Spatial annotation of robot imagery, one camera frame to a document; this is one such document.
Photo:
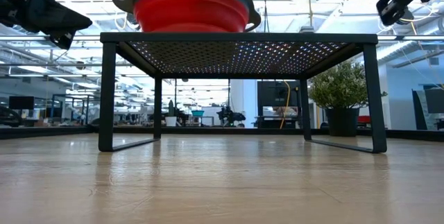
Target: shelf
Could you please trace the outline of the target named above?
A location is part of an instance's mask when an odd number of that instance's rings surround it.
[[[162,78],[311,78],[375,45],[376,35],[102,33],[117,53]]]

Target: black metal table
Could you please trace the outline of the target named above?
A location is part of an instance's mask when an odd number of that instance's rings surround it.
[[[386,151],[376,35],[323,33],[101,33],[99,150],[112,152],[161,137],[162,79],[299,80],[306,141],[369,153]],[[364,52],[373,148],[311,138],[307,79]],[[116,54],[155,79],[153,139],[112,145]]]

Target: red collapsible bowl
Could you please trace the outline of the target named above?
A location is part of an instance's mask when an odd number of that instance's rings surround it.
[[[113,0],[144,32],[241,33],[259,26],[252,0]]]

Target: wooden floor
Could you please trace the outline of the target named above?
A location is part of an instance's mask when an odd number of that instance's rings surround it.
[[[444,143],[389,140],[371,155],[302,137],[166,135],[109,154],[93,134],[0,141],[1,224],[443,220]]]

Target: white vase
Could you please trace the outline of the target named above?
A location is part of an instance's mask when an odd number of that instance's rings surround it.
[[[167,127],[175,127],[176,122],[178,121],[177,117],[165,117],[166,126]]]

